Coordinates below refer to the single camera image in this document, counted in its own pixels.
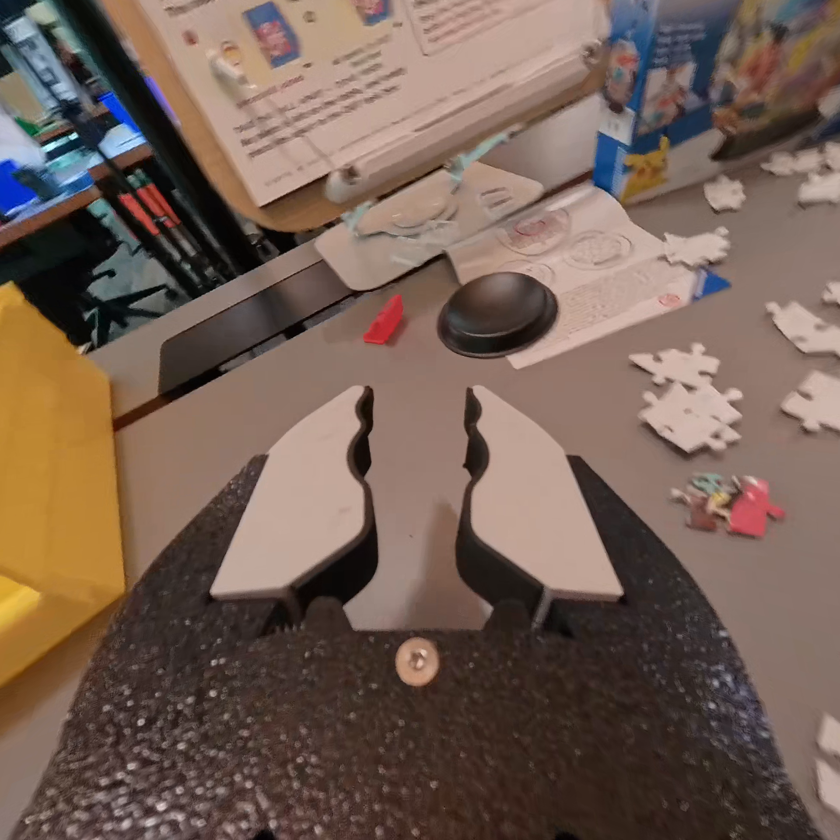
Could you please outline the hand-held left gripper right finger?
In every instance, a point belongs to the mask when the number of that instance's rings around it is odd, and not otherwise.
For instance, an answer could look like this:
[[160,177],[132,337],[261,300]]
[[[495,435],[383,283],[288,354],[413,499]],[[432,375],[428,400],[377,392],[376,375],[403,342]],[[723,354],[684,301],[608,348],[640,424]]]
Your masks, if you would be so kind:
[[488,611],[551,618],[559,604],[622,603],[623,584],[565,449],[483,385],[466,389],[459,578]]

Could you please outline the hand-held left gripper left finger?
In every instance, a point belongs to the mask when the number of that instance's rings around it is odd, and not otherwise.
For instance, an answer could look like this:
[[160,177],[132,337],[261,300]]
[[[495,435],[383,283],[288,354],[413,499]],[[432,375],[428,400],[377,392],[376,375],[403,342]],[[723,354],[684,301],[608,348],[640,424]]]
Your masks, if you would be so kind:
[[272,445],[210,596],[275,600],[303,615],[346,605],[371,583],[379,549],[371,487],[374,392],[353,385]]

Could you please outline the white puzzle pieces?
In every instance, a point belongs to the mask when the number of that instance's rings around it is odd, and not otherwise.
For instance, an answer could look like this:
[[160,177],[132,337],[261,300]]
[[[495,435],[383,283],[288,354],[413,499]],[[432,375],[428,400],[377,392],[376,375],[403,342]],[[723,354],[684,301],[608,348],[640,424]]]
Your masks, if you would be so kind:
[[746,208],[712,219],[675,194],[654,202],[671,264],[707,267],[728,290],[688,306],[682,348],[636,354],[652,377],[639,421],[688,458],[736,460],[724,476],[770,484],[784,509],[763,539],[728,534],[734,605],[760,618],[773,708],[814,733],[815,796],[838,823],[838,172],[754,175]]

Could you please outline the red and teal puzzle piece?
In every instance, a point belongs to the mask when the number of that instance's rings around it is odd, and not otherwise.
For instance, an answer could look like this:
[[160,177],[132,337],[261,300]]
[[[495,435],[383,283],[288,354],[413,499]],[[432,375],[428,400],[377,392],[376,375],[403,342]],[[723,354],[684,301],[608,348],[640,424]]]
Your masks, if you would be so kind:
[[755,476],[698,473],[682,488],[670,488],[669,498],[686,508],[686,525],[701,532],[724,528],[733,535],[763,539],[769,522],[785,519],[773,503],[770,484]]

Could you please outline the blue cardboard puzzle box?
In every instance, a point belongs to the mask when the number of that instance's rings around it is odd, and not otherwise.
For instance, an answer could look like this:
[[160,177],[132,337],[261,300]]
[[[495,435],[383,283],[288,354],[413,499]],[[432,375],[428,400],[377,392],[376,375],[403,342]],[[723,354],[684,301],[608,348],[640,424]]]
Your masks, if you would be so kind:
[[838,145],[838,1],[610,2],[594,186],[624,205]]

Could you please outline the black flat panel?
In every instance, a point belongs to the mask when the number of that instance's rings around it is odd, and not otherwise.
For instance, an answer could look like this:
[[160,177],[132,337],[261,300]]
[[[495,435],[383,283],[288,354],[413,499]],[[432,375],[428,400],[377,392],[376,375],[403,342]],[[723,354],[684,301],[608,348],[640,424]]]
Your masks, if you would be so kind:
[[304,248],[236,279],[244,296],[163,342],[159,396],[177,397],[223,373],[230,362],[278,340],[291,340],[355,292]]

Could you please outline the black round display stand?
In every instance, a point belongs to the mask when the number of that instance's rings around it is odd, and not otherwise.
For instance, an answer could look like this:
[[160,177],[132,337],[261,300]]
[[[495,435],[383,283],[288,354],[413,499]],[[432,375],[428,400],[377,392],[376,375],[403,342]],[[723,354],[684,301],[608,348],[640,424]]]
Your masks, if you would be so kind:
[[470,280],[447,300],[437,317],[437,336],[450,351],[475,359],[521,352],[556,324],[560,304],[540,280],[499,271]]

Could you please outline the small red plastic case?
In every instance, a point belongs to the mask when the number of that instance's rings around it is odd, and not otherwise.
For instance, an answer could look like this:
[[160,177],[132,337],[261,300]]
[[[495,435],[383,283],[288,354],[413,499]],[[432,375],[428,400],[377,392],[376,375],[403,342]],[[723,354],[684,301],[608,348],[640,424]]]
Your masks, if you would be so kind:
[[376,315],[364,333],[363,342],[383,346],[388,344],[400,328],[404,317],[402,295],[394,295]]

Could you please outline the yellow plastic bin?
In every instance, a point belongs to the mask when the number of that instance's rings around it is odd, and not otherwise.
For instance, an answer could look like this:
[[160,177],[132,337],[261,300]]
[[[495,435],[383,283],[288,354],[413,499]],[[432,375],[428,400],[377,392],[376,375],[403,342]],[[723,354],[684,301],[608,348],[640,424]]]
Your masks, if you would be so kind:
[[126,590],[109,378],[1,292],[1,684]]

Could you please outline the printed instruction leaflet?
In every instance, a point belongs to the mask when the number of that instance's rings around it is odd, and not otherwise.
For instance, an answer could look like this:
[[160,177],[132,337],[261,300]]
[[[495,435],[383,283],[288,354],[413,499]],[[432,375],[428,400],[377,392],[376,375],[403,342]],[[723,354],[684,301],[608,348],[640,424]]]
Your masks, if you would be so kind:
[[707,267],[671,264],[665,244],[628,217],[598,225],[537,255],[517,255],[489,232],[446,253],[458,282],[498,271],[540,280],[557,297],[560,315],[551,331],[507,358],[516,370],[549,360],[641,322],[728,290],[730,282]]

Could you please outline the black chair base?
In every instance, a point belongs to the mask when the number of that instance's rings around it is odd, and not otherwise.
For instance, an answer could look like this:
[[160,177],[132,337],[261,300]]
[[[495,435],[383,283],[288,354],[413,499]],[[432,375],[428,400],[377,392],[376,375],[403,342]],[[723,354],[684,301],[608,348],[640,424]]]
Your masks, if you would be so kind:
[[90,290],[81,293],[82,313],[91,331],[90,346],[98,349],[110,341],[111,329],[127,330],[131,320],[156,320],[161,311],[140,307],[142,301],[162,295],[168,302],[180,300],[179,293],[166,284],[132,291],[111,299],[102,299]]

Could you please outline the black metal pole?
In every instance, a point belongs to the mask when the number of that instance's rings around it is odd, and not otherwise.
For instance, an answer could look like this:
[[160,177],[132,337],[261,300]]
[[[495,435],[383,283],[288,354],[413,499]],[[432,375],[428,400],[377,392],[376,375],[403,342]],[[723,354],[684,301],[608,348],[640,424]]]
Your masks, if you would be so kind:
[[154,97],[96,2],[58,1],[60,12],[83,43],[118,99],[150,142],[156,157],[185,195],[239,274],[263,265],[236,216],[189,151],[179,130]]

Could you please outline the wooden workbench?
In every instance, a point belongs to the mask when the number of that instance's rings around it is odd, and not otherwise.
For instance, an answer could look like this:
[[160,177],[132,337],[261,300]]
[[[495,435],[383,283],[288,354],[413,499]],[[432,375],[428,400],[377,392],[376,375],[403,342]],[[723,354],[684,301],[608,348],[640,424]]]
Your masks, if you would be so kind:
[[144,136],[125,127],[109,131],[103,146],[105,156],[99,152],[88,154],[83,162],[69,169],[68,175],[56,177],[61,187],[58,197],[48,201],[35,199],[16,209],[9,222],[2,223],[1,249],[104,200],[103,186],[112,174],[107,160],[121,172],[128,172],[154,157]]

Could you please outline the white instruction board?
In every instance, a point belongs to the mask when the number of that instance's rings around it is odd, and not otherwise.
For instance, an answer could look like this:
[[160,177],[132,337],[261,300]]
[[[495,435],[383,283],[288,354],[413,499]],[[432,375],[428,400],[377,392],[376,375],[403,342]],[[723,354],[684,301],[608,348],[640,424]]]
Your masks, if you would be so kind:
[[101,2],[220,196],[332,221],[594,93],[609,3]]

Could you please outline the blue storage bin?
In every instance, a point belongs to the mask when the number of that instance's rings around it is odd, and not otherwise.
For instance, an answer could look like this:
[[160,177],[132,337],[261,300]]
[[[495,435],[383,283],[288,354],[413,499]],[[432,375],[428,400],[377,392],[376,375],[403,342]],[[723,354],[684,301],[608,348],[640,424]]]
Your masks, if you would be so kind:
[[123,106],[119,97],[113,91],[107,91],[98,96],[98,102],[121,124],[135,134],[142,134],[141,128]]

